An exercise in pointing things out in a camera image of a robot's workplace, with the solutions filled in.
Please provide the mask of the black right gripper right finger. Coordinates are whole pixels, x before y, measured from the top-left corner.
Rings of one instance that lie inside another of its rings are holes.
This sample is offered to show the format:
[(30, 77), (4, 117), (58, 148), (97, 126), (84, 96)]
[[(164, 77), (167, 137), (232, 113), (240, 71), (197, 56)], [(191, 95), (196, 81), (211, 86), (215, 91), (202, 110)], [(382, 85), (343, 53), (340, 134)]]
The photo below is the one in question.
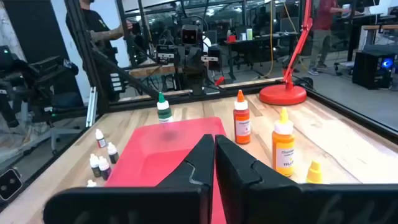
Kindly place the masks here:
[(217, 135), (227, 224), (398, 224), (397, 184), (298, 184)]

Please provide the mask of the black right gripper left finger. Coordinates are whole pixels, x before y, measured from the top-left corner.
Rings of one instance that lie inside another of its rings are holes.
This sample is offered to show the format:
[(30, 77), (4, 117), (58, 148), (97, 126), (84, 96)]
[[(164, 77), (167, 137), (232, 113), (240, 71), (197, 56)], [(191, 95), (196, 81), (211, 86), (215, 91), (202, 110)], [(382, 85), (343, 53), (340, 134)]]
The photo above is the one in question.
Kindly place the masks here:
[(205, 134), (156, 187), (78, 187), (52, 196), (45, 224), (210, 224), (215, 142)]

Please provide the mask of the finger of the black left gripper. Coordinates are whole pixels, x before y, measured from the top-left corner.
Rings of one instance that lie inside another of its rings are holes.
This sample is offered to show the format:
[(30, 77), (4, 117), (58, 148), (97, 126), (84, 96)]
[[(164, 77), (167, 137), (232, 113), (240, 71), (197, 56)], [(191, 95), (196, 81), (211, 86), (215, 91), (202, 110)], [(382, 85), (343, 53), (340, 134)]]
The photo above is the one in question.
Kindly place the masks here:
[(188, 47), (178, 45), (158, 45), (155, 51), (155, 59), (159, 64), (173, 64), (181, 67), (188, 55)]
[(199, 68), (204, 63), (207, 63), (209, 70), (221, 70), (221, 51), (217, 46), (210, 46), (207, 52), (202, 51), (199, 47), (190, 48), (188, 66)]

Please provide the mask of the green food colouring bottle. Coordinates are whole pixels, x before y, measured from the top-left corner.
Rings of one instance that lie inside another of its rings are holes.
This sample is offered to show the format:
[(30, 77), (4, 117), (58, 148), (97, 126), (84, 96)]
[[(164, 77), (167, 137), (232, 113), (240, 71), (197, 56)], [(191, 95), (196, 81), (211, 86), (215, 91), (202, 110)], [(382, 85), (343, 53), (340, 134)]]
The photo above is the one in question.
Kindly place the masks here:
[(159, 123), (169, 123), (174, 121), (169, 102), (165, 99), (162, 92), (159, 92), (159, 100), (157, 102), (157, 115)]

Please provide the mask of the orange food colouring bottle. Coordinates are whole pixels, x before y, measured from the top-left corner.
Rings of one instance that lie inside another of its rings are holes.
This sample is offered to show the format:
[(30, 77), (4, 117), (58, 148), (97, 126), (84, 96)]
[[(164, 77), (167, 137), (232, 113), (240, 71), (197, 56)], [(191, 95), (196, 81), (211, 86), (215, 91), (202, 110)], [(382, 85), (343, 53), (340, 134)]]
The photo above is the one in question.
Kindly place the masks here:
[(234, 138), (237, 144), (248, 144), (251, 141), (251, 122), (248, 102), (242, 90), (238, 91), (234, 102)]

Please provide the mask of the wooden workbench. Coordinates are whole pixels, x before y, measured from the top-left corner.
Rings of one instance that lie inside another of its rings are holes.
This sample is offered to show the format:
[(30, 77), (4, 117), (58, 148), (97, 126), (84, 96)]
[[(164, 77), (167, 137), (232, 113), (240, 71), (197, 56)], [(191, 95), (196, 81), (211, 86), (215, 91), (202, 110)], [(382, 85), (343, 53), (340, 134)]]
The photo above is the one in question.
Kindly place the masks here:
[(129, 71), (134, 78), (146, 78), (157, 75), (168, 75), (175, 72), (174, 64), (156, 65), (151, 67), (135, 68)]

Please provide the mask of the red translucent plastic bin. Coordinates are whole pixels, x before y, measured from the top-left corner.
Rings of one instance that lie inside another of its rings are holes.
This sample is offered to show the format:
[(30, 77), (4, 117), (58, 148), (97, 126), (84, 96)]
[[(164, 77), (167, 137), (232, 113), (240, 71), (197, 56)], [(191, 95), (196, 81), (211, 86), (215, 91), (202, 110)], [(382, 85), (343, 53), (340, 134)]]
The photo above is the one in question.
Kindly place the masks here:
[(137, 128), (114, 166), (107, 187), (199, 186), (208, 191), (209, 224), (226, 224), (215, 169), (217, 117)]

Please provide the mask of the black background desk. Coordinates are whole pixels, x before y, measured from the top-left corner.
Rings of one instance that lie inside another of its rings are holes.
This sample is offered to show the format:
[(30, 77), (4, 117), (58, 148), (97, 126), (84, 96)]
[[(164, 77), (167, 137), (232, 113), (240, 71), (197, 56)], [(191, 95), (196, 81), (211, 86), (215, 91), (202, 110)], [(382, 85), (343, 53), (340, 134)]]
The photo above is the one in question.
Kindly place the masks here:
[(298, 37), (299, 33), (297, 32), (285, 32), (255, 36), (252, 40), (222, 41), (221, 45), (227, 48), (226, 63), (229, 68), (229, 77), (236, 80), (234, 67), (239, 70), (242, 64), (248, 65), (253, 70), (255, 63), (276, 61), (280, 49), (278, 46), (280, 40), (288, 40), (288, 54), (292, 54)]

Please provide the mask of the person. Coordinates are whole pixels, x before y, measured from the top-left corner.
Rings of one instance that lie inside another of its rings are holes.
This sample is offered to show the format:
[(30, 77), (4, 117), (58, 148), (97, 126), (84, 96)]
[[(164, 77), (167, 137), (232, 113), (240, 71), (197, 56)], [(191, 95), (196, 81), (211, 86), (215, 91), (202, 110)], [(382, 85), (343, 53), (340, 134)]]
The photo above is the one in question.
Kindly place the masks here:
[[(100, 51), (110, 59), (110, 61), (118, 64), (116, 59), (116, 49), (111, 45), (111, 40), (117, 40), (124, 35), (123, 26), (110, 29), (104, 22), (103, 18), (94, 10), (90, 9), (90, 4), (95, 0), (79, 0), (83, 13), (87, 31), (94, 38), (94, 43)], [(108, 96), (109, 101), (118, 101), (119, 93), (114, 91), (111, 81), (111, 70), (102, 65), (101, 62), (95, 60), (96, 69), (101, 81), (101, 85)]]
[(339, 13), (350, 14), (351, 8), (339, 7), (336, 0), (320, 0), (312, 26), (313, 45), (308, 68), (310, 75), (317, 76), (319, 70), (328, 68), (325, 60), (330, 50), (331, 26), (334, 15)]

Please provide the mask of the small red-labelled dropper bottle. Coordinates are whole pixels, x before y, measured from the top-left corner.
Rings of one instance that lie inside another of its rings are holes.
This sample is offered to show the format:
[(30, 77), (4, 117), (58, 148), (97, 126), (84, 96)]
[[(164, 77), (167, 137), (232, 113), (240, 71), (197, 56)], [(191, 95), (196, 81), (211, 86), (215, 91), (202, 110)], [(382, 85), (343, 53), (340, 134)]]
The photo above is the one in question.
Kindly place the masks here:
[(95, 138), (99, 148), (104, 148), (108, 145), (101, 130), (96, 129)]

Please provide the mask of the red desk lamp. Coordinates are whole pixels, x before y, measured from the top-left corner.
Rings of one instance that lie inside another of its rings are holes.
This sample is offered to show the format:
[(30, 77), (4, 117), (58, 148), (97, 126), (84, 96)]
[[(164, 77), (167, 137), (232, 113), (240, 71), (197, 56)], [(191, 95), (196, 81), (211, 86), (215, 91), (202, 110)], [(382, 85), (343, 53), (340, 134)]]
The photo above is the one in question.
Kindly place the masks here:
[(294, 65), (302, 53), (303, 47), (312, 28), (313, 19), (312, 13), (312, 0), (305, 1), (305, 12), (303, 17), (302, 33), (297, 42), (295, 50), (290, 58), (289, 64), (286, 69), (283, 69), (283, 82), (284, 84), (271, 85), (264, 87), (259, 92), (259, 99), (263, 103), (271, 105), (296, 105), (303, 103), (307, 99), (307, 92), (301, 86), (295, 86), (293, 82)]

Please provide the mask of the silver aluminium extrusion bar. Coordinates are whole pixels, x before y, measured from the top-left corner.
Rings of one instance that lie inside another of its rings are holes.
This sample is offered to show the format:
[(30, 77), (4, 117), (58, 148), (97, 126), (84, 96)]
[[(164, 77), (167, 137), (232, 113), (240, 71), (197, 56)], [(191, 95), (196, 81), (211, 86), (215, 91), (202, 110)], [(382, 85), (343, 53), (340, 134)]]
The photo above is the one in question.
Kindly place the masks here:
[(92, 125), (96, 121), (96, 109), (97, 109), (97, 99), (98, 93), (96, 87), (93, 86), (90, 88), (90, 95), (87, 107), (87, 114), (86, 114), (86, 127), (92, 127)]

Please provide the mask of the black office chair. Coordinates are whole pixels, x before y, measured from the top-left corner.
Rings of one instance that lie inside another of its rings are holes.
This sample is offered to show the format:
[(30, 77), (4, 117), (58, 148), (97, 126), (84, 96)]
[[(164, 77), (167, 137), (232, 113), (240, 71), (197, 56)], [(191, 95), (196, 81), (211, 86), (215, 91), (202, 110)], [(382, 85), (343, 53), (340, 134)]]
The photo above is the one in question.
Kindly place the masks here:
[(0, 114), (9, 128), (45, 123), (47, 129), (35, 139), (23, 141), (19, 150), (29, 151), (50, 140), (56, 152), (59, 136), (78, 134), (80, 128), (57, 128), (54, 122), (79, 116), (82, 103), (74, 92), (55, 94), (52, 88), (66, 77), (74, 77), (78, 67), (68, 59), (49, 57), (37, 63), (27, 63), (12, 54), (6, 45), (0, 46)]

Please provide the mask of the black computer tower blue light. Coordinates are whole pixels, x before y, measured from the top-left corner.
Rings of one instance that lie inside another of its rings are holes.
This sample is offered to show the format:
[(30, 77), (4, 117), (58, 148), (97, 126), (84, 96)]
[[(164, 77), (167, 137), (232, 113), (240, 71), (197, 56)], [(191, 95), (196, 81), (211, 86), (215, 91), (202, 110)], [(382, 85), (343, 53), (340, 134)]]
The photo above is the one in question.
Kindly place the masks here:
[(358, 52), (355, 56), (351, 81), (368, 90), (389, 88), (392, 84), (396, 58), (396, 54), (386, 52)]

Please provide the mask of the black aluminium table frame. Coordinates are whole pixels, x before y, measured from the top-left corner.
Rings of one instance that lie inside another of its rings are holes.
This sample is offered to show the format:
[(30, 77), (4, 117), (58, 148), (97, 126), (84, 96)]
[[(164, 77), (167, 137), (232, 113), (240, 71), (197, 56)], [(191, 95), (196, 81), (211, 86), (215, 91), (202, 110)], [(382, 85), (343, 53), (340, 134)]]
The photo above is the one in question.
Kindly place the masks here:
[[(151, 107), (156, 100), (159, 99), (159, 92), (153, 88), (144, 85), (141, 81), (134, 78), (125, 69), (118, 67), (115, 63), (110, 61), (104, 54), (102, 54), (96, 45), (91, 41), (91, 37), (87, 31), (85, 31), (85, 21), (81, 12), (80, 3), (78, 0), (64, 0), (67, 8), (68, 18), (71, 22), (72, 31), (76, 37), (77, 49), (81, 52), (81, 58), (83, 65), (86, 68), (86, 73), (90, 85), (96, 87), (99, 92), (99, 103), (97, 104), (98, 111), (100, 114), (115, 113), (127, 110), (137, 110)], [(108, 95), (103, 90), (100, 82), (100, 75), (96, 69), (96, 63), (102, 63), (104, 67), (111, 70), (112, 73), (117, 73), (121, 78), (127, 80), (134, 88), (145, 93), (144, 99), (138, 100), (127, 100), (121, 102), (110, 102), (108, 101)], [(279, 79), (274, 81), (270, 79), (259, 80), (257, 83), (228, 85), (227, 87), (219, 88), (219, 93), (212, 95), (193, 95), (192, 93), (172, 93), (168, 92), (166, 99), (171, 105), (193, 103), (197, 101), (206, 100), (217, 100), (221, 98), (232, 97), (237, 94), (238, 90), (241, 89), (244, 93), (255, 94), (259, 93), (261, 89), (265, 87), (276, 87), (282, 82)], [(361, 113), (355, 112), (354, 110), (336, 102), (321, 94), (311, 90), (307, 87), (303, 87), (307, 92), (307, 96), (316, 100), (317, 102), (327, 106), (328, 108), (336, 111), (339, 114), (353, 120), (355, 123), (364, 126), (365, 128), (375, 132), (384, 138), (398, 138), (398, 130), (392, 129), (374, 119), (371, 119)]]

